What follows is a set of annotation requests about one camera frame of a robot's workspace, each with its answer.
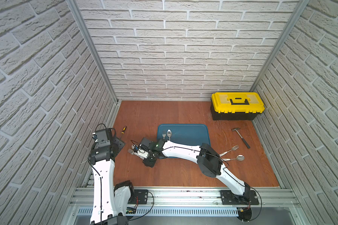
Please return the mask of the pink handled spoon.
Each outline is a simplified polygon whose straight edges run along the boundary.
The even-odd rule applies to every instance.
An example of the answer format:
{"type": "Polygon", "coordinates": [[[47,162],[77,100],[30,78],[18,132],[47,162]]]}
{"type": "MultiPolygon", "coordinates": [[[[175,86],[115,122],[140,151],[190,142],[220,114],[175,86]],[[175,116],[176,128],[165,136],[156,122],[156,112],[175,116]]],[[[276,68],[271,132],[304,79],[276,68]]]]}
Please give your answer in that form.
{"type": "Polygon", "coordinates": [[[168,129],[167,131],[167,136],[168,136],[169,141],[171,141],[172,131],[170,129],[168,129]]]}

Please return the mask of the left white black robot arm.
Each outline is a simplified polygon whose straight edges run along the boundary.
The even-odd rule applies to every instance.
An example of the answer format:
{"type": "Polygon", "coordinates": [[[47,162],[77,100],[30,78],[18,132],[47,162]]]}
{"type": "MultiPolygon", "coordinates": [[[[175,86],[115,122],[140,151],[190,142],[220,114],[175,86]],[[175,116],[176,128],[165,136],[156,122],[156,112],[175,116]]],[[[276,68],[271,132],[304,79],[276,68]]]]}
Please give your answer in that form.
{"type": "Polygon", "coordinates": [[[96,135],[87,162],[94,175],[94,203],[91,225],[128,225],[127,205],[134,200],[135,192],[130,181],[114,185],[115,157],[113,148],[117,144],[105,140],[101,145],[96,135]]]}

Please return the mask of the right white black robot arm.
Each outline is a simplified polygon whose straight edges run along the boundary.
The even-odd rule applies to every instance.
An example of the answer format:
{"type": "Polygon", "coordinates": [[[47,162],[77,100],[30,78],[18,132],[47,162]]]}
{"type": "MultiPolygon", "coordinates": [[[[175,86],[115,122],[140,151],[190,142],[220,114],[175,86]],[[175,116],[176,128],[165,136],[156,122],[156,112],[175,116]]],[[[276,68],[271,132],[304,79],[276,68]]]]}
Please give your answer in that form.
{"type": "Polygon", "coordinates": [[[219,179],[235,196],[247,200],[250,197],[251,187],[230,172],[219,154],[207,143],[190,146],[165,139],[153,142],[143,138],[141,143],[132,145],[131,154],[143,159],[148,167],[154,167],[158,159],[174,157],[189,160],[197,164],[205,176],[219,179]]]}

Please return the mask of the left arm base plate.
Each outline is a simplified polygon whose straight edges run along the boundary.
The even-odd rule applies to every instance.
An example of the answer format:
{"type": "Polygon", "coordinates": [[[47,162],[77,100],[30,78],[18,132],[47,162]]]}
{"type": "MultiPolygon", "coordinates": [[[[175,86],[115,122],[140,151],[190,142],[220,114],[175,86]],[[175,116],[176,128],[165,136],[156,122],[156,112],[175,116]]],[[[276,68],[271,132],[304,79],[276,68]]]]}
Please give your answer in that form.
{"type": "Polygon", "coordinates": [[[131,201],[131,204],[146,205],[147,199],[148,199],[147,189],[135,189],[134,199],[131,201]]]}

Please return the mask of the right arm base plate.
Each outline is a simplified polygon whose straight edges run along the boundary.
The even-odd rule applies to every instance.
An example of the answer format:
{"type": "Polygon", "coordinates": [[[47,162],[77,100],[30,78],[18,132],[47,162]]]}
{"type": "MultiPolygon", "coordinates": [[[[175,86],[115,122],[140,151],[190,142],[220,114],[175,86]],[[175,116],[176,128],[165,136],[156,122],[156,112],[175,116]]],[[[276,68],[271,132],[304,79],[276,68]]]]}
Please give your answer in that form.
{"type": "Polygon", "coordinates": [[[246,193],[244,196],[233,194],[230,190],[220,190],[221,201],[223,205],[259,205],[259,198],[254,190],[246,193]]]}

